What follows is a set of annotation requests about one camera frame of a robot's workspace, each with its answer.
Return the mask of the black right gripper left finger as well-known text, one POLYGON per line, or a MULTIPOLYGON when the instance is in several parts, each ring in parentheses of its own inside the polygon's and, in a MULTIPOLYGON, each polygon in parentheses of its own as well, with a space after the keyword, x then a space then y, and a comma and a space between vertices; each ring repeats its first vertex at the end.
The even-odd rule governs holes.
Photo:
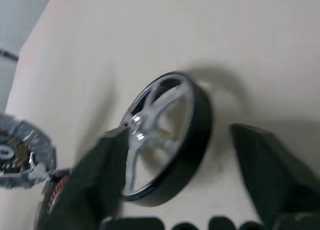
POLYGON ((125 185, 128 128, 106 132, 70 169, 46 183, 36 215, 38 230, 99 230, 113 217, 125 185))

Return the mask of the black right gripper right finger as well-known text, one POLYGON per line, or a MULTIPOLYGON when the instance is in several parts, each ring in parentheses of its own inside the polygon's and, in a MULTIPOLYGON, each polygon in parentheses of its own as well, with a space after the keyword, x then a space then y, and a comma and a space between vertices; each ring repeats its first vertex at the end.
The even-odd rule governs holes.
POLYGON ((320 181, 279 138, 233 123, 229 131, 244 185, 266 230, 318 230, 320 181))

